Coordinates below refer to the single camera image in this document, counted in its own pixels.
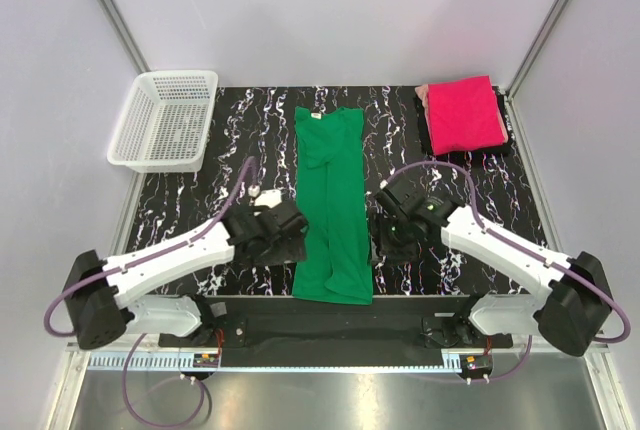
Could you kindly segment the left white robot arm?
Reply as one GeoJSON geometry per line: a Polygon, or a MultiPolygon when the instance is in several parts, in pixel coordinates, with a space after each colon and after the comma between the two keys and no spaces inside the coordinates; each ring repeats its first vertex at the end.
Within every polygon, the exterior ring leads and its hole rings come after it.
{"type": "Polygon", "coordinates": [[[257,264],[267,257],[302,259],[308,221],[292,200],[238,205],[141,251],[79,255],[64,286],[64,302],[80,349],[106,347],[125,334],[159,334],[186,346],[214,342],[223,321],[196,295],[166,296],[155,289],[205,267],[257,264]]]}

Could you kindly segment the green t shirt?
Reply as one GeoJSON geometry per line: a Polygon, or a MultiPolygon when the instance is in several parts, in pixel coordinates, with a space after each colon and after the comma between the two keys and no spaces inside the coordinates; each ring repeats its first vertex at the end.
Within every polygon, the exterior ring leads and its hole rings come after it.
{"type": "Polygon", "coordinates": [[[296,203],[308,220],[306,259],[296,265],[293,281],[296,298],[372,303],[363,127],[359,108],[328,114],[295,110],[296,203]]]}

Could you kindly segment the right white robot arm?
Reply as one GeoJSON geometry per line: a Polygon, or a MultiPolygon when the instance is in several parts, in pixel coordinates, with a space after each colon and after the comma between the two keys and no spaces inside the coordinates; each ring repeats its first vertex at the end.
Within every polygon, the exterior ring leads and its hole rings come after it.
{"type": "Polygon", "coordinates": [[[413,260],[441,243],[507,276],[523,295],[473,296],[450,318],[443,339],[476,346],[488,336],[540,336],[571,356],[585,354],[612,312],[601,261],[581,252],[569,257],[536,245],[479,216],[455,199],[406,191],[379,191],[382,210],[372,216],[372,254],[389,262],[413,260]]]}

